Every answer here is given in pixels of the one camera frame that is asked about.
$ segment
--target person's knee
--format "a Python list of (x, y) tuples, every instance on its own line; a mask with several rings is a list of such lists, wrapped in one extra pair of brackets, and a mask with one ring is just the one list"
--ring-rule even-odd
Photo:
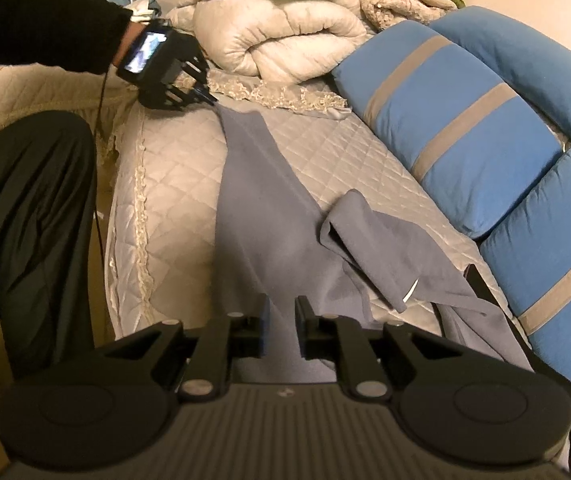
[(31, 115), (26, 120), (32, 124), (29, 131), (49, 137), (46, 142), (57, 145), (64, 151), (72, 151), (75, 156), (94, 164), (96, 148), (89, 124), (73, 112), (48, 110)]

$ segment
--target black sleeve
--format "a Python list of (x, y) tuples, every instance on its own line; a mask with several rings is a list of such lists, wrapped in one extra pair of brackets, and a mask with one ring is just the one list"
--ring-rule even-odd
[(0, 64), (104, 73), (131, 15), (105, 0), (0, 0)]

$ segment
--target ribbed surface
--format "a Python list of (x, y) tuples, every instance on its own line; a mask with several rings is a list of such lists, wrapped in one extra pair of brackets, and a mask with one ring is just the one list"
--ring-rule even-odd
[(59, 474), (16, 465), (3, 480), (554, 480), (529, 471), (470, 471), (410, 441), (389, 411), (345, 397), (336, 384), (234, 385), (183, 408), (155, 446), (100, 472)]

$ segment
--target person's hand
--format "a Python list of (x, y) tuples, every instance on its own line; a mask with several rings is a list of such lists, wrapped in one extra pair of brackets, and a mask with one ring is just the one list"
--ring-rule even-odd
[(126, 29), (126, 33), (121, 38), (121, 44), (115, 54), (114, 59), (112, 60), (112, 64), (114, 66), (119, 66), (125, 55), (128, 53), (128, 49), (130, 45), (133, 44), (133, 41), (144, 31), (146, 28), (145, 23), (135, 23), (130, 22), (128, 24), (128, 28)]

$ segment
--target gray stripe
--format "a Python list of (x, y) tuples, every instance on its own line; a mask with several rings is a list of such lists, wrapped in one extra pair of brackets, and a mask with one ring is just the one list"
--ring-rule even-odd
[(370, 97), (370, 101), (368, 101), (365, 107), (363, 122), (372, 128), (374, 120), (376, 120), (377, 115), (379, 115), (381, 108), (383, 108), (383, 105), (385, 105), (385, 102), (394, 91), (399, 88), (399, 85), (403, 83), (412, 72), (418, 69), (427, 58), (432, 56), (441, 47), (450, 43), (450, 40), (437, 34), (421, 43), (415, 50), (409, 53), (408, 57), (406, 57), (406, 59), (387, 76), (379, 88), (374, 91)]
[(421, 182), (434, 163), (452, 148), (457, 140), (516, 95), (506, 83), (499, 83), (483, 94), (425, 145), (414, 161), (410, 173)]
[(528, 308), (519, 321), (527, 335), (533, 334), (571, 301), (571, 269), (539, 301)]

